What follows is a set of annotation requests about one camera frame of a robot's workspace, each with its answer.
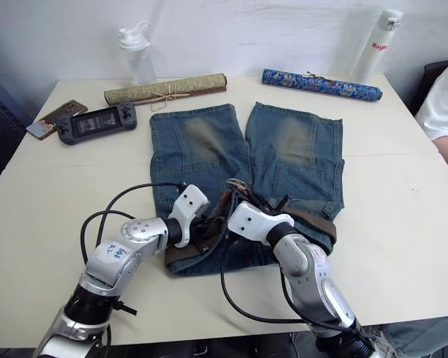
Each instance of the water bottle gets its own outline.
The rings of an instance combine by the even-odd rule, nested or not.
[[[398,10],[385,10],[380,16],[352,74],[351,82],[368,84],[390,45],[403,13]]]
[[[139,22],[134,28],[119,30],[119,47],[128,57],[135,84],[156,82],[155,69],[151,59],[151,44],[145,37],[146,22]]]

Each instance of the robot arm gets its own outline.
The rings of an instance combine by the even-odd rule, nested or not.
[[[93,357],[113,309],[136,314],[119,297],[139,264],[167,245],[187,245],[190,223],[208,204],[205,195],[189,185],[175,201],[168,219],[133,219],[113,240],[99,245],[32,357]]]
[[[360,325],[343,295],[332,281],[327,255],[293,228],[287,214],[269,216],[250,203],[241,202],[228,220],[228,229],[246,239],[271,245],[281,271],[288,279],[293,305],[312,321],[332,323],[342,330],[308,326],[317,337],[319,350],[331,357],[383,357],[368,339],[359,333]]]

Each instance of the jeans leg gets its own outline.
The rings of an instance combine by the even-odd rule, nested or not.
[[[333,220],[343,208],[341,120],[256,103],[247,123],[253,188],[289,207]],[[309,240],[329,254],[328,235],[296,223]]]
[[[217,204],[225,180],[250,180],[249,145],[237,123],[234,106],[224,104],[184,112],[159,113],[151,118],[151,179],[186,182],[198,186]],[[176,192],[171,187],[153,188],[156,214],[166,217]]]
[[[448,316],[382,325],[388,342],[402,357],[421,357],[448,345]]]

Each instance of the brown belt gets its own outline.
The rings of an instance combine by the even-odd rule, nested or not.
[[[336,243],[337,228],[333,222],[291,207],[285,207],[283,212],[294,218],[299,218],[313,229],[329,235],[332,245]],[[193,237],[186,247],[176,248],[173,245],[169,246],[166,249],[166,254],[164,256],[165,265],[168,266],[175,261],[189,259],[204,254],[216,244],[223,224],[225,224],[225,218],[223,216],[216,217],[206,233],[201,237]]]

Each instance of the handwritten label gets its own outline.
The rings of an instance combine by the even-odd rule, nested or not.
[[[309,245],[308,247],[310,248],[312,256],[314,257],[315,266],[320,267],[325,265],[327,255],[324,250],[316,245]]]
[[[120,263],[130,253],[130,248],[127,248],[119,242],[113,241],[108,244],[105,250],[99,253],[98,258],[104,263]]]

